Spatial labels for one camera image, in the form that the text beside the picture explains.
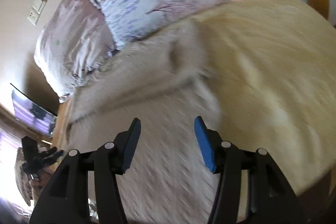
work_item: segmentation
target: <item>blue gripper pad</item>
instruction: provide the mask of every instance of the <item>blue gripper pad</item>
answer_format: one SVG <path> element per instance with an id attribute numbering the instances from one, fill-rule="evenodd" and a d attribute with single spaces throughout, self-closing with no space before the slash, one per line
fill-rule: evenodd
<path id="1" fill-rule="evenodd" d="M 207 129 L 201 116 L 196 117 L 194 121 L 194 131 L 205 166 L 210 172 L 215 173 L 217 169 L 215 151 L 221 145 L 222 139 L 217 131 Z"/>

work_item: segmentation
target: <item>wall socket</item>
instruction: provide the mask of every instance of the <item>wall socket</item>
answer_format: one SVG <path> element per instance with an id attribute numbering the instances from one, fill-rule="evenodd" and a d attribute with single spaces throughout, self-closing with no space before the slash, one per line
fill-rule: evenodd
<path id="1" fill-rule="evenodd" d="M 28 19 L 31 23 L 33 23 L 34 25 L 36 25 L 37 21 L 39 20 L 40 15 L 37 11 L 35 11 L 34 8 L 30 9 L 30 14 L 28 16 Z"/>

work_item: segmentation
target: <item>television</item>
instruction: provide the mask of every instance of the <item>television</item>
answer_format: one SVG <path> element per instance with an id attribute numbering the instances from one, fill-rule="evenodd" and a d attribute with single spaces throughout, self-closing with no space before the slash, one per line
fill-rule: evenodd
<path id="1" fill-rule="evenodd" d="M 34 131 L 52 137 L 57 115 L 35 104 L 14 85 L 11 86 L 15 118 Z"/>

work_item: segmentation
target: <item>yellow bed sheet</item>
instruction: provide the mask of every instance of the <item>yellow bed sheet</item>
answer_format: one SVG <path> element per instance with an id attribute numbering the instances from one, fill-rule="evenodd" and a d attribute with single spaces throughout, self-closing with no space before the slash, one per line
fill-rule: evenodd
<path id="1" fill-rule="evenodd" d="M 266 148 L 296 193 L 336 161 L 336 30 L 300 0 L 244 0 L 194 15 L 218 72 L 220 134 Z"/>

